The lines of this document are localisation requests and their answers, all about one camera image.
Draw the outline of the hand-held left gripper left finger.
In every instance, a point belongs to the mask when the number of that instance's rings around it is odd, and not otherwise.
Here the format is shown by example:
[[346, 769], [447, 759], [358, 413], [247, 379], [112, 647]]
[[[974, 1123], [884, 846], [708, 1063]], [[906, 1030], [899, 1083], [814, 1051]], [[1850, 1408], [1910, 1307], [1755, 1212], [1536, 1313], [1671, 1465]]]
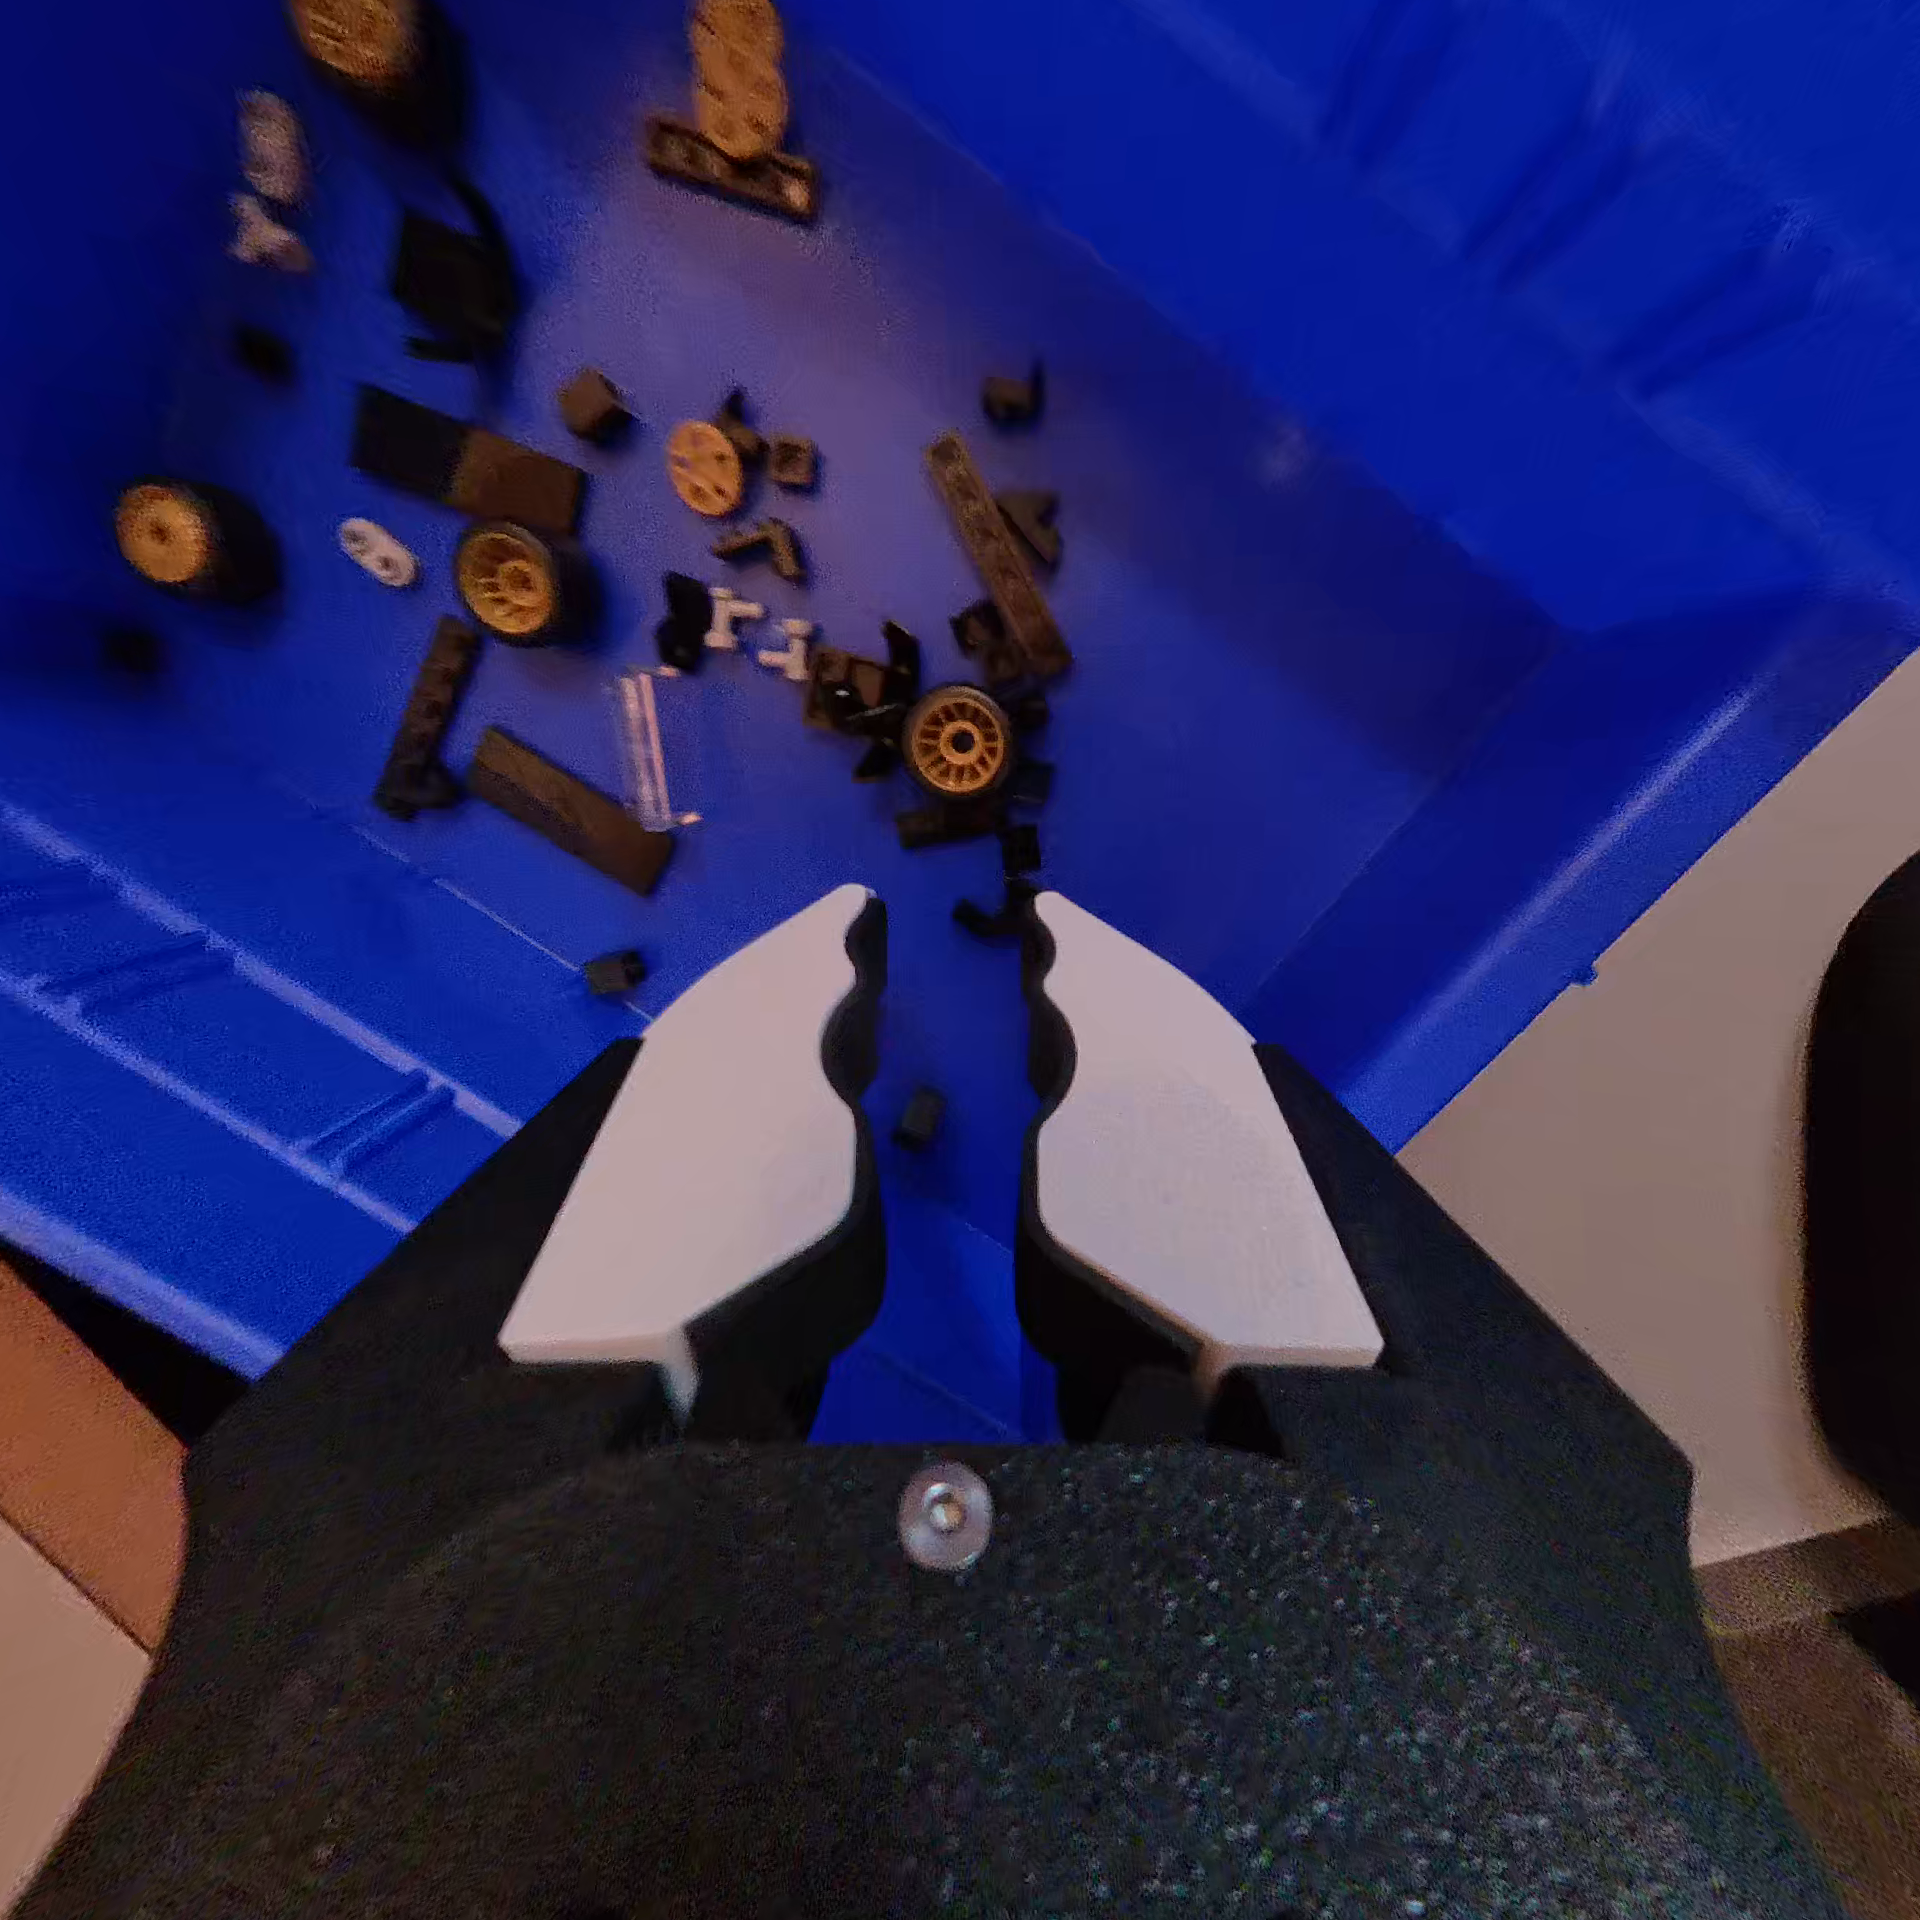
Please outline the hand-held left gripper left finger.
[[810, 1420], [874, 1326], [888, 1246], [874, 1127], [888, 912], [840, 884], [646, 1030], [497, 1344], [641, 1361], [682, 1420]]

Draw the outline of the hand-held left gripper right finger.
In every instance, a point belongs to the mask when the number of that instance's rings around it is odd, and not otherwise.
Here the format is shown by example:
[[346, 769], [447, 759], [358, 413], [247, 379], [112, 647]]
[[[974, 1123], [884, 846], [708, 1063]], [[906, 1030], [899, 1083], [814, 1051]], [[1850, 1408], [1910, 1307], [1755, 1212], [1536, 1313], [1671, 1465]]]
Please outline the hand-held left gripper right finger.
[[1064, 1438], [1138, 1385], [1206, 1428], [1241, 1374], [1372, 1374], [1386, 1332], [1241, 1019], [1051, 889], [1023, 987], [1023, 1332]]

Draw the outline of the pile of lego parts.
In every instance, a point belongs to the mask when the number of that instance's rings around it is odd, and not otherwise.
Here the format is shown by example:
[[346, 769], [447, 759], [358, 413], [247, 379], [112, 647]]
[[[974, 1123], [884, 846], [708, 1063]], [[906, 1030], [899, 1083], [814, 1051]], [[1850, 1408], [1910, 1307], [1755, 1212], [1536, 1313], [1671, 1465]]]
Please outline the pile of lego parts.
[[852, 350], [827, 301], [830, 235], [802, 160], [738, 155], [716, 115], [780, 78], [772, 5], [692, 5], [695, 105], [654, 112], [638, 160], [614, 155], [630, 63], [682, 5], [507, 5], [475, 39], [473, 5], [242, 5], [287, 21], [323, 119], [346, 134], [314, 181], [302, 116], [254, 86], [235, 108], [246, 187], [228, 252], [306, 279], [284, 326], [240, 326], [231, 360], [296, 383], [296, 412], [240, 429], [209, 392], [191, 453], [220, 451], [235, 496], [168, 479], [119, 511], [128, 560], [171, 576], [231, 640], [212, 715], [275, 792], [380, 820], [380, 929], [347, 929], [291, 879], [291, 960], [246, 984], [291, 1016], [320, 1007], [300, 967], [353, 955], [328, 1043], [383, 1033], [395, 1083], [367, 1110], [318, 1105], [292, 1157], [376, 1185], [422, 1135], [463, 1168], [497, 1152], [604, 1045], [624, 1064], [643, 960], [602, 953], [614, 912], [673, 872], [692, 822], [647, 744], [660, 684], [687, 702], [742, 625], [759, 668], [800, 684], [804, 724], [842, 736], [862, 783], [911, 792], [902, 846], [999, 832], [1019, 896], [1047, 796], [1044, 726], [1017, 625], [985, 596], [954, 623], [972, 660], [938, 676], [911, 628], [835, 649], [775, 625], [758, 582], [810, 582], [770, 492], [819, 487], [791, 420], [804, 348]]

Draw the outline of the blue plastic bin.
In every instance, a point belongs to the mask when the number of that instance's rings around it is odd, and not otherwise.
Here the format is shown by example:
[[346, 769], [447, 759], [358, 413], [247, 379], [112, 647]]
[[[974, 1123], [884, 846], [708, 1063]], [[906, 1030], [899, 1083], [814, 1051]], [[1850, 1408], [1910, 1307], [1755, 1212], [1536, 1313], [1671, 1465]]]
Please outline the blue plastic bin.
[[[416, 360], [430, 157], [284, 5], [4, 5], [4, 1243], [260, 1375], [594, 1053], [842, 879], [888, 902], [895, 1280], [824, 1431], [1040, 1433], [993, 846], [752, 656], [660, 685], [643, 899], [488, 801], [376, 805], [463, 516], [353, 461], [362, 389], [585, 475], [582, 640], [483, 640], [447, 734], [624, 797], [611, 684], [730, 580], [668, 427], [816, 439], [770, 622], [928, 680], [984, 593], [960, 432], [1060, 497], [1042, 878], [1391, 1147], [1916, 645], [1916, 310], [1640, 29], [1881, 120], [1916, 7], [782, 5], [814, 227], [641, 155], [684, 5], [447, 5], [522, 310]], [[1818, 54], [1814, 28], [1840, 45]]]

